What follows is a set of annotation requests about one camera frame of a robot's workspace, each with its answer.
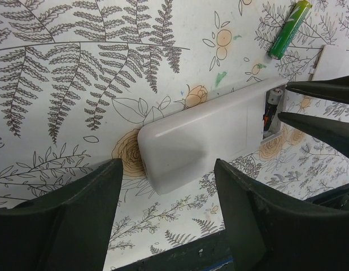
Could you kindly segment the green battery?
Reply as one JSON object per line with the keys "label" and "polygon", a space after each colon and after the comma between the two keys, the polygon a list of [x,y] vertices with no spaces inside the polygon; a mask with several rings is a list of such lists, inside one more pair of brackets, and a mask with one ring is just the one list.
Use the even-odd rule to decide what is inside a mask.
{"label": "green battery", "polygon": [[311,7],[312,4],[308,1],[296,3],[268,53],[271,58],[280,60],[283,57]]}

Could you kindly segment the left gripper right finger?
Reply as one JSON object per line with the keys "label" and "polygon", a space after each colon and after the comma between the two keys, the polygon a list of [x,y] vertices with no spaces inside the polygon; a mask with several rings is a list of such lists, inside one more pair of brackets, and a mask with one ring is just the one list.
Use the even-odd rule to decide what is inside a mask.
{"label": "left gripper right finger", "polygon": [[349,184],[299,200],[217,159],[235,270],[349,270]]}

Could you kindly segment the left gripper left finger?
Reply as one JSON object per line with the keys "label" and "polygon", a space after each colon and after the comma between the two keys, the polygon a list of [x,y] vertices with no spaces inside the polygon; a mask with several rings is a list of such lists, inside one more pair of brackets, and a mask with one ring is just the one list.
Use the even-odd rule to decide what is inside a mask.
{"label": "left gripper left finger", "polygon": [[123,179],[113,159],[55,191],[0,208],[0,270],[102,270]]}

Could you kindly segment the white battery cover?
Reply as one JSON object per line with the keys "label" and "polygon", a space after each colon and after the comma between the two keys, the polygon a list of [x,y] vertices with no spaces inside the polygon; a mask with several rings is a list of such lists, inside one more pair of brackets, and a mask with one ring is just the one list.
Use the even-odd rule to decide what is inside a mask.
{"label": "white battery cover", "polygon": [[331,80],[349,75],[349,51],[334,45],[325,45],[311,81]]}

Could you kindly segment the dark battery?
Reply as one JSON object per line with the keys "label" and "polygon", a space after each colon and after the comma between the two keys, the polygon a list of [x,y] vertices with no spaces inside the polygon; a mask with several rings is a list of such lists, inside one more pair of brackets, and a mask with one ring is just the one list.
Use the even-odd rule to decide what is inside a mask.
{"label": "dark battery", "polygon": [[274,88],[268,91],[267,100],[265,104],[265,111],[263,115],[264,129],[263,136],[267,137],[270,135],[269,128],[272,120],[277,111],[277,107],[283,96],[283,90],[281,88]]}

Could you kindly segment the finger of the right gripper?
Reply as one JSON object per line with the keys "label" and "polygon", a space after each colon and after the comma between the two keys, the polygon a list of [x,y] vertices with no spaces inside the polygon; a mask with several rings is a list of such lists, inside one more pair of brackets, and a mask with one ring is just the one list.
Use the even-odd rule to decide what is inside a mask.
{"label": "finger of the right gripper", "polygon": [[349,104],[349,75],[331,80],[295,81],[286,90],[314,98]]}
{"label": "finger of the right gripper", "polygon": [[279,113],[278,119],[327,143],[349,158],[349,123],[290,112]]}

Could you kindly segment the grey white remote control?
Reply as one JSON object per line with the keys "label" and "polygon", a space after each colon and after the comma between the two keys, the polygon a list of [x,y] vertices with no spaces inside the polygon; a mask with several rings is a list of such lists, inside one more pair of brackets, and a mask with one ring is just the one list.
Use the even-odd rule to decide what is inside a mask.
{"label": "grey white remote control", "polygon": [[268,78],[144,125],[138,147],[154,191],[170,193],[213,170],[216,159],[232,161],[279,138],[281,122],[274,117],[266,132],[263,116],[271,90],[286,84]]}

